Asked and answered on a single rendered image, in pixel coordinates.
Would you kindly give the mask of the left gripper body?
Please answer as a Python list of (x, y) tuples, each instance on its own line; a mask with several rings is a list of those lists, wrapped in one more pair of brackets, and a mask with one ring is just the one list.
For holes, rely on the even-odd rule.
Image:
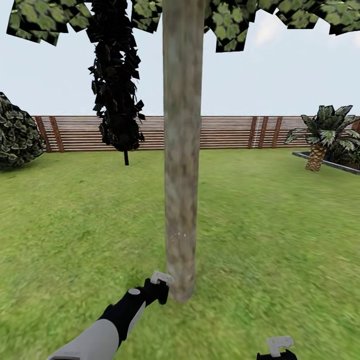
[(169, 297), (169, 286), (167, 282), (161, 282), (160, 284), (151, 283), (151, 279), (146, 279), (144, 286), (151, 289), (153, 293), (152, 300), (159, 299), (159, 301), (165, 303)]

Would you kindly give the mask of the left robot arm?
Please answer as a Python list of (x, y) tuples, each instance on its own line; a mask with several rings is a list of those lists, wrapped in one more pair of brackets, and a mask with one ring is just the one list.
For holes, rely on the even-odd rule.
[(144, 287), (129, 289), (127, 297), (116, 305), (110, 304), (98, 321), (45, 360), (112, 360), (122, 341), (127, 339), (142, 317), (146, 306), (155, 299), (167, 302), (167, 283), (173, 284), (174, 278), (154, 270), (152, 278), (145, 280)]

